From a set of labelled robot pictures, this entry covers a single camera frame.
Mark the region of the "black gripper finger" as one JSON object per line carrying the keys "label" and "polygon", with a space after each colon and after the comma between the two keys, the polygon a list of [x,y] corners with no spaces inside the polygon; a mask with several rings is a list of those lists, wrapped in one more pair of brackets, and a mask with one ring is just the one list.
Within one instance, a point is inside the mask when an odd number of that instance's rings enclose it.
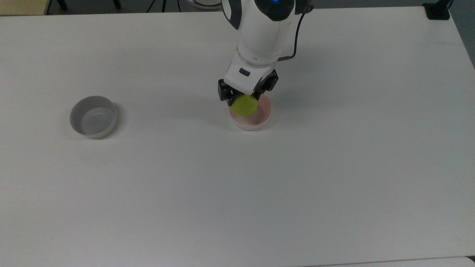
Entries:
{"label": "black gripper finger", "polygon": [[220,101],[224,101],[228,106],[232,106],[238,97],[238,91],[228,85],[224,79],[218,81],[218,95]]}
{"label": "black gripper finger", "polygon": [[259,81],[258,84],[255,86],[254,98],[256,98],[256,100],[259,100],[261,95],[265,94],[268,91],[272,91],[278,80],[278,74],[274,69],[266,78]]}

